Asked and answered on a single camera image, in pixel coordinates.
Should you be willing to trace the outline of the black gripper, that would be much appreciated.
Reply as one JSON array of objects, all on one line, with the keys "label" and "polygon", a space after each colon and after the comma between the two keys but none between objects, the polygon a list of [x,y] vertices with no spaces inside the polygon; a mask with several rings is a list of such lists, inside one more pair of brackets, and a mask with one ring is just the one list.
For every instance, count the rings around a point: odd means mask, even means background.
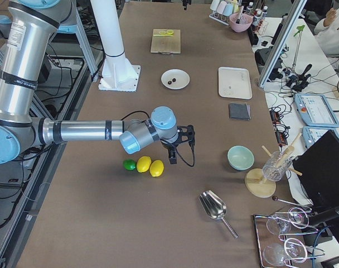
[{"label": "black gripper", "polygon": [[162,145],[168,149],[168,159],[170,164],[177,163],[177,147],[182,143],[188,143],[193,151],[195,149],[195,130],[193,125],[177,126],[177,137],[175,141],[160,139]]},{"label": "black gripper", "polygon": [[187,5],[191,4],[191,0],[182,0],[182,4],[184,5],[183,9],[187,10]]}]

